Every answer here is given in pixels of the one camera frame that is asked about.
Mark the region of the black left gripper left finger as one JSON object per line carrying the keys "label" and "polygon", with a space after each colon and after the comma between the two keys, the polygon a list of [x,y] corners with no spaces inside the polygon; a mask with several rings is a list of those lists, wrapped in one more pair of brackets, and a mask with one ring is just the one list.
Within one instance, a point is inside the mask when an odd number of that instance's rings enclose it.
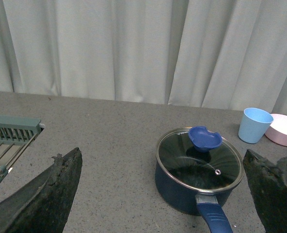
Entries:
{"label": "black left gripper left finger", "polygon": [[67,223],[82,169],[74,148],[0,202],[0,233],[61,233]]}

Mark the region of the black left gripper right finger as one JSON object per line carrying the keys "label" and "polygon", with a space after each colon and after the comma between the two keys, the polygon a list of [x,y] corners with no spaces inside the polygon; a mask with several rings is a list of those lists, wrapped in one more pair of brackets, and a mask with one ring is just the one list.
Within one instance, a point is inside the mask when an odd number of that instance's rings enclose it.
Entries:
{"label": "black left gripper right finger", "polygon": [[267,233],[287,233],[287,157],[277,164],[248,149],[243,167],[257,214]]}

